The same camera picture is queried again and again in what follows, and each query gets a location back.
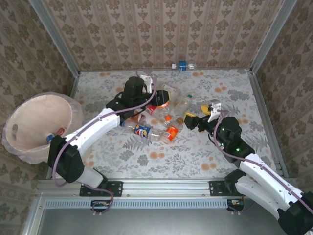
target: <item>white plastic bag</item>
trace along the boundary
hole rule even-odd
[[[14,110],[3,129],[2,144],[25,162],[47,162],[47,136],[60,128],[65,129],[61,136],[66,136],[79,129],[83,119],[76,100],[55,92],[41,93]]]

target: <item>trash bin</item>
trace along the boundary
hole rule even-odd
[[[55,92],[41,93],[17,107],[3,129],[6,150],[30,164],[47,162],[50,144],[47,136],[64,128],[62,137],[83,123],[80,103]]]

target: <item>wall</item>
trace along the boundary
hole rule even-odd
[[[44,0],[80,70],[249,67],[283,0]]]
[[[70,94],[73,77],[27,0],[0,1],[0,132],[24,100]],[[18,234],[46,164],[29,165],[0,145],[0,234]]]
[[[299,0],[257,72],[288,172],[313,190],[313,1]]]

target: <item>floral patterned mat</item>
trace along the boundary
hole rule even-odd
[[[156,70],[158,81],[182,91],[197,91],[189,109],[203,117],[200,106],[219,99],[222,107],[235,116],[243,129],[242,138],[271,168],[275,169],[261,117],[246,70]],[[84,110],[85,123],[96,116],[135,71],[83,72],[75,99]],[[164,130],[148,114],[147,123]],[[186,127],[173,143],[148,142],[122,127],[114,128],[92,146],[85,165],[95,167],[108,178],[210,178],[224,177],[235,169],[209,141],[206,132]]]

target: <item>patterned floor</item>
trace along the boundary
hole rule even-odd
[[[197,97],[190,112],[202,117],[200,106],[219,99],[224,109],[235,116],[243,129],[242,138],[273,169],[273,156],[261,122],[246,70],[153,71],[158,81],[182,91],[193,90]],[[81,73],[75,99],[84,110],[85,122],[123,90],[134,71]],[[148,114],[147,123],[164,130]],[[93,146],[85,164],[108,178],[207,178],[224,177],[235,169],[211,144],[207,133],[186,127],[174,142],[147,142],[118,127],[102,136]]]

